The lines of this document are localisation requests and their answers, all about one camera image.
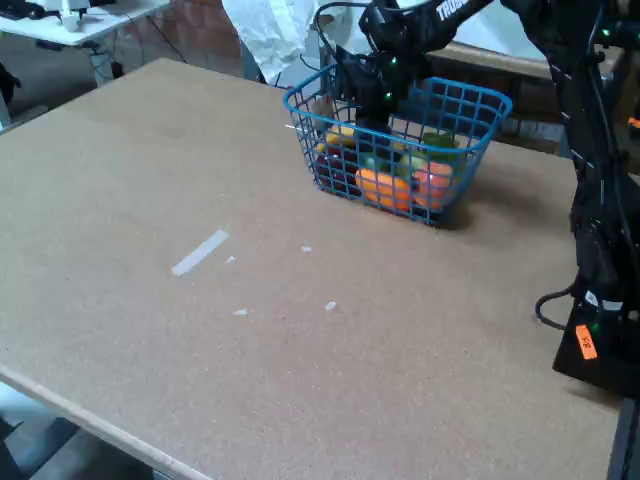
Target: wooden table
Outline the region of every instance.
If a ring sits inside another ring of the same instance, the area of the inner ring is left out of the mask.
[[[493,144],[436,230],[315,189],[281,96],[160,61],[0,138],[0,379],[175,478],[603,479],[533,318],[571,163]]]

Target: white desk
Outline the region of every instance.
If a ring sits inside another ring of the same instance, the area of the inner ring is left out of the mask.
[[[170,5],[170,0],[119,0],[114,5],[90,8],[82,17],[77,32],[67,31],[56,17],[18,21],[0,17],[0,31],[78,47],[89,40],[104,38],[127,23],[167,9]]]
[[[80,29],[77,32],[66,30],[56,17],[46,17],[41,20],[24,18],[17,21],[0,17],[0,32],[13,33],[69,47],[81,47],[86,42],[95,42],[97,48],[92,48],[88,52],[89,60],[94,68],[96,83],[100,86],[113,78],[111,54],[109,49],[103,47],[104,38],[128,23],[165,10],[170,6],[170,0],[119,0],[114,5],[90,8],[87,14],[82,17]],[[9,118],[6,105],[0,97],[0,133],[9,126],[15,126],[18,121],[18,119],[12,121]]]

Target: white cloth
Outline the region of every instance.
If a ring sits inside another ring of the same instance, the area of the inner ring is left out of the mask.
[[[267,82],[271,82],[305,51],[305,42],[320,6],[331,0],[222,0],[224,9]],[[353,0],[367,3],[368,0]],[[402,8],[424,0],[398,0]],[[333,7],[325,35],[351,53],[370,51],[358,21],[362,8]],[[526,38],[517,16],[496,0],[458,29],[457,41],[507,55],[543,58]]]

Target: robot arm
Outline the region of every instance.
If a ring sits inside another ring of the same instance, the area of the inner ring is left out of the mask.
[[[359,24],[373,53],[337,59],[345,96],[360,105],[356,122],[385,131],[411,83],[431,75],[426,53],[444,48],[457,27],[491,1],[431,0],[400,9],[395,0],[374,0],[366,6]],[[640,188],[623,172],[625,155],[598,69],[604,55],[594,48],[596,41],[640,48],[640,24],[632,21],[640,8],[624,1],[502,3],[549,62],[578,180],[570,215],[578,273],[566,290],[574,305],[554,368],[640,398]]]

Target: orange label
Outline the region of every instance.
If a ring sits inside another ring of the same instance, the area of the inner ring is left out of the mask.
[[[586,325],[576,326],[576,336],[578,337],[578,345],[580,345],[584,359],[593,360],[594,358],[598,358],[596,346],[593,344],[591,333]]]

